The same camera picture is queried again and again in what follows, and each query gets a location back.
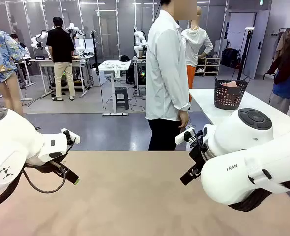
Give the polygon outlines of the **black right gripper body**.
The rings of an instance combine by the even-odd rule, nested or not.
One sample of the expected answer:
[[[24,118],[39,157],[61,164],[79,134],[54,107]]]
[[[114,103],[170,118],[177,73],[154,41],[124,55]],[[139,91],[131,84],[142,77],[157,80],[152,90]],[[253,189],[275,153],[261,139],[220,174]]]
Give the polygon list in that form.
[[[193,165],[193,170],[201,170],[204,164],[207,161],[206,158],[206,151],[207,146],[206,144],[200,144],[199,142],[193,142],[190,144],[191,151],[189,152],[189,156],[193,159],[195,164]]]

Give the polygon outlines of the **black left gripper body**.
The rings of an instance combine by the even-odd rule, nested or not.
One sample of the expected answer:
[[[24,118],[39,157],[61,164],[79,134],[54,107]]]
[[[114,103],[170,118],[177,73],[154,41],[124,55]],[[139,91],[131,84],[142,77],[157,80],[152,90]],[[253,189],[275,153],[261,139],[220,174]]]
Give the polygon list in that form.
[[[60,170],[60,168],[62,167],[61,163],[59,162],[55,162],[53,160],[44,163],[43,165],[37,166],[34,164],[29,164],[29,163],[25,163],[24,167],[28,167],[28,168],[36,168],[39,172],[47,174],[50,172],[58,172]]]

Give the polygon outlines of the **person's right hand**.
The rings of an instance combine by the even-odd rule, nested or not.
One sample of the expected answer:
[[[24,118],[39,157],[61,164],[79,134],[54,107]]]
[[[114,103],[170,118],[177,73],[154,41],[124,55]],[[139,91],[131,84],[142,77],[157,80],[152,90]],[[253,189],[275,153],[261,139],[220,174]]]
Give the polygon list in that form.
[[[186,126],[189,122],[188,111],[179,111],[179,117],[181,120],[181,125],[179,126],[179,128],[186,128]]]

